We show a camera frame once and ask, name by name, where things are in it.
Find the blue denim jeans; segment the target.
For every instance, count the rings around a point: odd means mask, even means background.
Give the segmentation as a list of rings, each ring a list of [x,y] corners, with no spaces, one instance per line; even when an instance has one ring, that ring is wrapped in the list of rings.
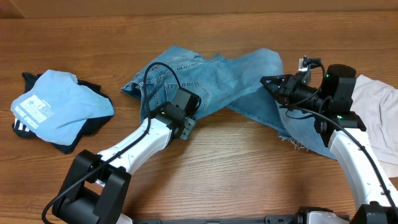
[[[333,158],[313,127],[314,118],[301,119],[300,111],[281,108],[260,83],[264,76],[283,72],[279,54],[269,49],[261,48],[233,59],[222,55],[206,59],[192,50],[172,46],[137,72],[121,90],[138,100],[143,100],[143,92],[147,92],[150,101],[148,105],[142,104],[141,119],[147,117],[148,109],[171,101],[182,87],[201,98],[195,120],[229,108],[274,128],[282,139],[298,148]]]

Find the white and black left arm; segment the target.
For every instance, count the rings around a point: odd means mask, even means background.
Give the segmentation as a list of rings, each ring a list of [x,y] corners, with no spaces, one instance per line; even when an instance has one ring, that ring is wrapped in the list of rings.
[[[58,195],[44,208],[66,223],[132,223],[122,213],[133,173],[174,139],[186,140],[201,98],[178,87],[172,101],[154,110],[128,137],[97,154],[81,151],[74,158]]]

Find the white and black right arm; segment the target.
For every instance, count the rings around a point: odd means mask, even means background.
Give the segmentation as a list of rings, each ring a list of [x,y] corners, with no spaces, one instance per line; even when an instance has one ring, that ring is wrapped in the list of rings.
[[[315,118],[314,128],[337,158],[356,205],[351,223],[397,223],[397,189],[374,155],[366,127],[354,111],[355,69],[342,64],[322,68],[318,88],[308,86],[311,70],[320,62],[306,62],[295,75],[262,77],[265,89],[289,111]]]

